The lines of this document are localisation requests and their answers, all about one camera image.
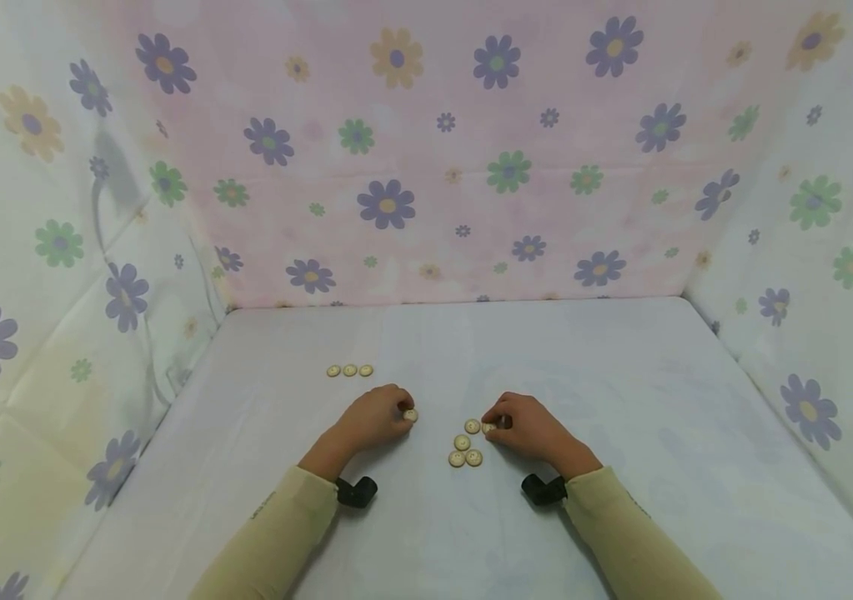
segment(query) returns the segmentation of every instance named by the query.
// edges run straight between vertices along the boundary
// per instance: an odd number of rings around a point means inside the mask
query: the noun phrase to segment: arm
[[[720,598],[710,581],[640,509],[610,467],[566,431],[531,396],[504,393],[483,416],[513,427],[487,433],[519,453],[546,461],[566,480],[566,512],[620,600]]]
[[[219,552],[191,600],[284,598],[336,513],[333,482],[352,456],[412,429],[397,408],[413,405],[409,393],[393,384],[357,398]]]

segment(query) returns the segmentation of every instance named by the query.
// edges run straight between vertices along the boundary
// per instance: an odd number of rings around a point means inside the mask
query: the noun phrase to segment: long sleeve shirt
[[[206,569],[191,600],[279,600],[333,520],[337,488],[292,467]],[[612,468],[566,483],[565,510],[619,600],[721,598]]]

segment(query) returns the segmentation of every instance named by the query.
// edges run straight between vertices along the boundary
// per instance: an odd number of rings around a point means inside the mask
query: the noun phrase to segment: forearm
[[[620,600],[721,598],[610,467],[569,480],[566,512]]]

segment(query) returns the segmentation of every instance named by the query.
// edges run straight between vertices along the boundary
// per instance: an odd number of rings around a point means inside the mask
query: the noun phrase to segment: floral fabric wall
[[[853,512],[853,8],[812,36],[835,51],[792,70],[800,95],[688,296]]]

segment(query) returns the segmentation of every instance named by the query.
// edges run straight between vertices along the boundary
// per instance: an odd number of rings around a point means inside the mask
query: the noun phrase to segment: right hand
[[[577,440],[532,396],[505,392],[483,416],[483,423],[497,423],[509,417],[509,429],[490,429],[487,440],[535,460],[546,461],[569,481],[578,475],[601,469],[603,463],[590,447]]]

